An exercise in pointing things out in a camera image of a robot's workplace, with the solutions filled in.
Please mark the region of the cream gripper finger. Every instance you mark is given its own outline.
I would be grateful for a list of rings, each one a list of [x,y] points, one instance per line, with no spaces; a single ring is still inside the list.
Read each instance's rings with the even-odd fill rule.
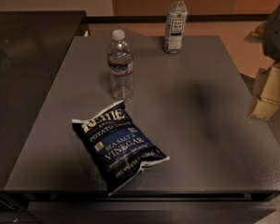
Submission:
[[[250,115],[269,119],[280,108],[280,61],[260,68],[255,79]]]

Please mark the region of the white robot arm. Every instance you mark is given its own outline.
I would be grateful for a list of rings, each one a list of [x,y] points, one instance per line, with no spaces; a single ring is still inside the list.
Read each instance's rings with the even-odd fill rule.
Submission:
[[[257,73],[250,115],[269,119],[280,107],[280,5],[265,23],[262,49],[273,65]]]

